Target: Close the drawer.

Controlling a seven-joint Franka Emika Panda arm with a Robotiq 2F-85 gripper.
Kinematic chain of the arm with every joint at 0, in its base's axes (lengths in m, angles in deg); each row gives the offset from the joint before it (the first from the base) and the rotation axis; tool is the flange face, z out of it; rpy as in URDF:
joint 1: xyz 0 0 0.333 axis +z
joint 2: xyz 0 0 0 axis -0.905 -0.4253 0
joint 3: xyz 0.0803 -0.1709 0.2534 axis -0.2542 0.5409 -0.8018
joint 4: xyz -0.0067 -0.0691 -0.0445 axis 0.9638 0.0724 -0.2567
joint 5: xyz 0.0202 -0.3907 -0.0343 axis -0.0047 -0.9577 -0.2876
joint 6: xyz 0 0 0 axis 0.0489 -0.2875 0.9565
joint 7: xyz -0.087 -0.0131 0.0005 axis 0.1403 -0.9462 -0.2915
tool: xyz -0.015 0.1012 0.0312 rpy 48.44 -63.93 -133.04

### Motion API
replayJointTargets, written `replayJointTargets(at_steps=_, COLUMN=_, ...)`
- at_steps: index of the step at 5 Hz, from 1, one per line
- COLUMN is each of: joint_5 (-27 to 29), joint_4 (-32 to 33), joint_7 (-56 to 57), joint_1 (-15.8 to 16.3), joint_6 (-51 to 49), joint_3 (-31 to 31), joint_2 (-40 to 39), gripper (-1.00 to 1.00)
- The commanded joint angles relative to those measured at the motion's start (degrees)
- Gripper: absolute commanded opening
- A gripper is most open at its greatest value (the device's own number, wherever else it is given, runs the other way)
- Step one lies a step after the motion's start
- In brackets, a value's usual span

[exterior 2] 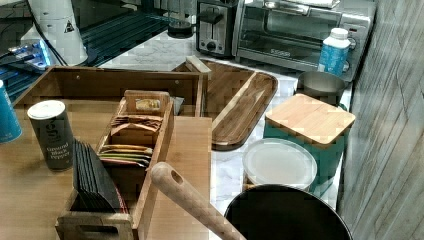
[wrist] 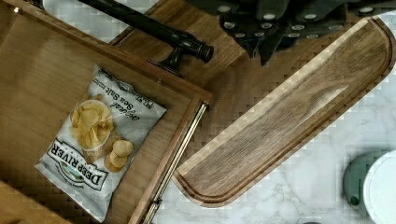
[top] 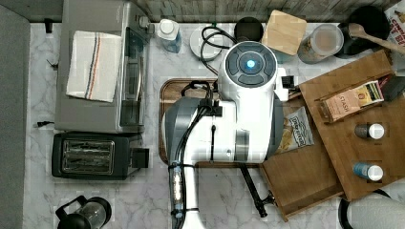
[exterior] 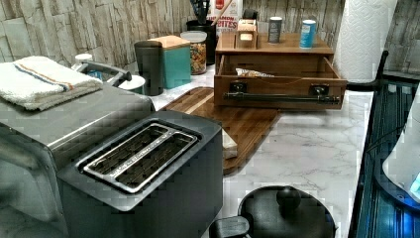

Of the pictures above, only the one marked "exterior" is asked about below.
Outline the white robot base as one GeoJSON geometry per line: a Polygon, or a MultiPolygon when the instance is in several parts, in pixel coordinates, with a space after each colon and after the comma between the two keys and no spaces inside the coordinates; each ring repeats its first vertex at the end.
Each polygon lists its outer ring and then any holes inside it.
{"type": "Polygon", "coordinates": [[[416,89],[403,131],[375,175],[376,181],[388,195],[416,212],[420,206],[419,99],[419,89],[416,89]]]}

